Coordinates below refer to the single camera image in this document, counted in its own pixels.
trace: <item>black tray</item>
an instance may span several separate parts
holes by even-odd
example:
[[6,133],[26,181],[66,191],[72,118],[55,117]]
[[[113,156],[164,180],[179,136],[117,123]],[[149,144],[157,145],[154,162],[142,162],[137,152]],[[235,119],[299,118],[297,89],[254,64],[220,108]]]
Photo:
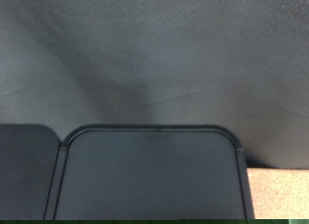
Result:
[[53,165],[44,219],[253,218],[242,147],[222,127],[84,126]]

